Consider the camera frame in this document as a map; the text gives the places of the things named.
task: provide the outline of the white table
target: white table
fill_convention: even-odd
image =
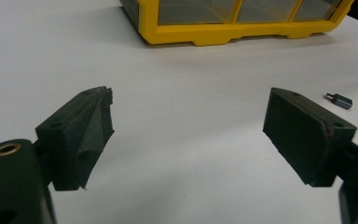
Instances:
[[[0,142],[36,140],[34,127],[102,85],[117,132],[87,190],[50,186],[60,224],[340,223],[341,180],[303,185],[262,128],[271,87],[358,127],[358,21],[306,39],[153,47],[118,0],[0,1]]]

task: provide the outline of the clear plastic panel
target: clear plastic panel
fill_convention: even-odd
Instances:
[[[243,0],[237,22],[287,21],[297,0]]]
[[[158,25],[228,22],[236,0],[159,0]]]
[[[303,0],[294,21],[327,21],[341,0]]]

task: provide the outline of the black screw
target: black screw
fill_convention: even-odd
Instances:
[[[326,94],[326,98],[331,101],[331,103],[338,105],[344,109],[350,109],[352,107],[352,100],[348,99],[345,96],[341,96],[339,94]]]

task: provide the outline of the yellow frame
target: yellow frame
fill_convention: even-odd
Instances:
[[[196,46],[226,44],[231,39],[255,35],[285,35],[287,38],[308,37],[334,30],[351,9],[353,0],[342,0],[329,21],[293,21],[302,0],[297,0],[286,22],[236,23],[242,0],[237,0],[229,23],[160,25],[158,26],[159,0],[138,0],[139,33],[150,44],[193,42]]]

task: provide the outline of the yellow storage box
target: yellow storage box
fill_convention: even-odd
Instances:
[[[226,44],[255,35],[308,37],[332,31],[353,0],[120,0],[150,44]]]

